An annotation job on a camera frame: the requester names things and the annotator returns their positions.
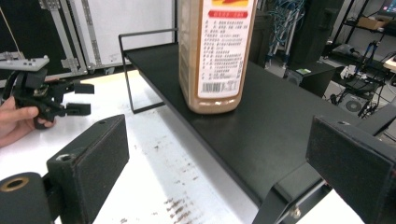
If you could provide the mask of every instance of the barcode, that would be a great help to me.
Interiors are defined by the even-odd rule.
[[[202,92],[221,92],[224,89],[224,83],[214,82],[214,83],[203,83]]]

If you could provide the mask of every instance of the screw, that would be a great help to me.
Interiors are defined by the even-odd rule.
[[[292,208],[292,210],[290,211],[290,216],[294,217],[295,219],[300,218],[301,216],[300,208],[299,207]]]

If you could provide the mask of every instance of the bottle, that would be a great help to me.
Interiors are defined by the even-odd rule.
[[[234,110],[242,97],[257,0],[188,0],[179,6],[178,81],[190,110]]]

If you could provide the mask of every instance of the bottle label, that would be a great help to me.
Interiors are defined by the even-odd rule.
[[[204,0],[198,97],[238,94],[254,0]]]

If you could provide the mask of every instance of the hole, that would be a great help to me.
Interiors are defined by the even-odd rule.
[[[69,154],[63,154],[56,158],[57,161],[70,161],[71,159],[72,159],[72,156]]]
[[[344,124],[344,125],[349,125],[349,123],[348,123],[348,122],[345,122],[345,121],[338,121],[338,123],[339,123],[339,124]]]
[[[0,187],[0,191],[11,192],[16,189],[21,189],[29,182],[29,178],[25,176],[15,177],[8,180],[5,184]]]
[[[7,184],[7,188],[9,188],[9,189],[16,188],[18,185],[20,185],[22,183],[23,183],[23,180],[17,179],[15,181],[12,181],[11,183]]]

